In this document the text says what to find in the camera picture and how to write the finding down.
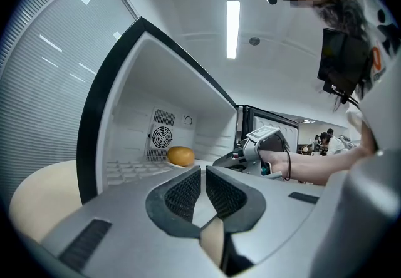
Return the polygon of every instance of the human arm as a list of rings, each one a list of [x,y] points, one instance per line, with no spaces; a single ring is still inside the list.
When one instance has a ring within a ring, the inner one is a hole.
[[[360,159],[374,153],[374,142],[369,128],[362,124],[361,144],[359,147],[337,155],[307,156],[290,153],[291,179],[311,182],[317,185],[326,184],[332,173],[349,170]],[[288,177],[288,156],[286,152],[260,152],[261,158],[270,162],[273,172],[281,171]]]

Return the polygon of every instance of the person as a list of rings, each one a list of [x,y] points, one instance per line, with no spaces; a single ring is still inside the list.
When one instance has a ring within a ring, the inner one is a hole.
[[[319,143],[319,135],[315,135],[315,140],[313,140],[313,151],[319,151],[320,143]]]
[[[323,132],[320,135],[320,140],[322,145],[327,146],[326,155],[336,155],[344,150],[348,150],[345,148],[344,143],[341,140],[327,132]]]
[[[391,12],[381,0],[285,0],[292,5],[311,8],[331,28],[366,41],[371,48],[373,61],[368,77],[362,79],[353,97],[363,98],[366,92],[380,81],[386,70],[399,65],[401,34]],[[291,178],[302,182],[324,185],[330,175],[349,170],[360,159],[374,154],[375,142],[362,113],[350,106],[346,117],[361,133],[358,147],[327,157],[308,157],[290,154]],[[261,158],[270,162],[273,172],[281,171],[289,177],[286,152],[261,152]]]

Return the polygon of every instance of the window blinds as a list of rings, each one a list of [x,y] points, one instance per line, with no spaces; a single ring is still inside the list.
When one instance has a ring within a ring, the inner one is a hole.
[[[45,4],[24,0],[18,10],[30,5],[32,16]],[[1,48],[8,55],[0,79],[0,191],[7,206],[28,175],[75,159],[86,96],[116,37],[134,22],[131,12],[122,0],[54,0],[10,54]],[[30,21],[18,16],[9,25],[15,36]]]

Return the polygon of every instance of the black rubber grip pad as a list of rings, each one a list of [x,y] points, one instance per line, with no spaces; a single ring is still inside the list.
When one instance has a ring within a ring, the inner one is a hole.
[[[319,197],[315,197],[314,195],[305,195],[304,193],[301,192],[293,192],[290,195],[288,195],[290,198],[303,201],[303,202],[308,202],[316,205],[316,203],[319,200]]]
[[[200,185],[199,166],[159,185],[146,198],[148,216],[169,235],[199,238],[201,230],[192,224],[192,218],[201,194]]]
[[[266,201],[258,190],[214,167],[206,167],[206,193],[224,222],[226,234],[251,230],[266,210]]]
[[[104,220],[92,220],[61,253],[59,260],[80,272],[111,226],[110,222]]]

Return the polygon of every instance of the fan grille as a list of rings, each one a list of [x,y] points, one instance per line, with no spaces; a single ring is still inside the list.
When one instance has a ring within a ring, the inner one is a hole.
[[[167,148],[172,140],[171,130],[165,126],[160,126],[153,132],[152,142],[156,148]]]
[[[164,125],[174,125],[175,115],[164,110],[157,109],[153,121]]]

